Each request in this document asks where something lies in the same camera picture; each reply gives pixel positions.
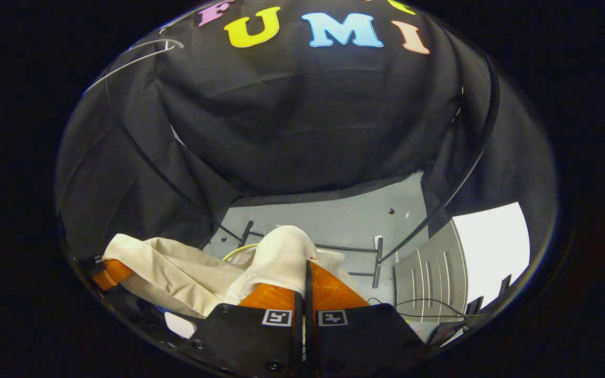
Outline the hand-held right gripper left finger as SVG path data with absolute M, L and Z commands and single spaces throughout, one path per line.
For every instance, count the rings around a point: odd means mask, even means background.
M 187 341 L 187 356 L 219 376 L 301 377 L 304 299 L 256 289 L 247 306 L 222 303 Z

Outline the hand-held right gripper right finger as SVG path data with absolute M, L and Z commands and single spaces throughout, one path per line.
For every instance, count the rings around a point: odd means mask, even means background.
M 305 377 L 410 376 L 430 355 L 394 306 L 371 306 L 315 261 L 305 285 Z

